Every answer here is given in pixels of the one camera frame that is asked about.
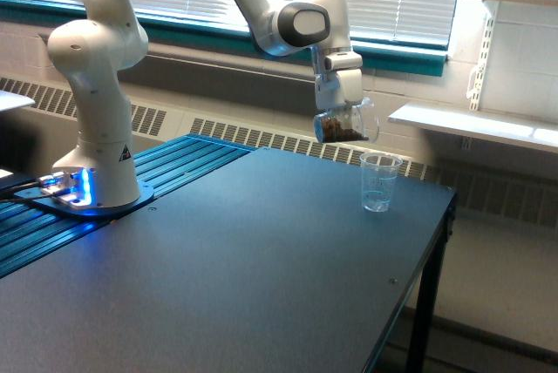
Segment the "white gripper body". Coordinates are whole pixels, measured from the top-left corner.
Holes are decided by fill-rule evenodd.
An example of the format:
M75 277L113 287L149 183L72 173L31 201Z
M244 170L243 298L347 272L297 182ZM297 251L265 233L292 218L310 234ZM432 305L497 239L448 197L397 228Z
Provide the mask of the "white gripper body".
M318 110L357 105L363 99L362 57L356 52L318 52L313 56Z

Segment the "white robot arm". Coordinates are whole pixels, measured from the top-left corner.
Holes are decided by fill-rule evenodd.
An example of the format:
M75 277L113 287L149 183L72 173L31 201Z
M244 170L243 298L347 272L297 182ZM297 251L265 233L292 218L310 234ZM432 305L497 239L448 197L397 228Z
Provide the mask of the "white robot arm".
M130 0L82 0L86 16L57 27L47 50L77 107L76 146L53 165L42 187L72 210L136 202L140 187L131 155L132 114L118 74L147 53L148 37ZM309 49L321 110L359 105L363 60L352 47L347 0L297 0L273 9L268 0L235 0L255 44L285 57Z

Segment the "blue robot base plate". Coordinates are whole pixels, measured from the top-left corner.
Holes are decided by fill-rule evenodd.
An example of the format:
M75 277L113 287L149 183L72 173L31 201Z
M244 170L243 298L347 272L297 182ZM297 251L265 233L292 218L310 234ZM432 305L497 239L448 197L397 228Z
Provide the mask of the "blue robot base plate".
M129 214L153 201L154 190L151 185L139 183L139 192L140 196L136 201L119 207L75 207L64 204L61 200L55 200L53 198L32 200L31 197L40 194L40 189L38 187L16 192L15 197L24 199L25 202L32 207L37 207L41 210L63 216L76 217L82 220L113 220Z

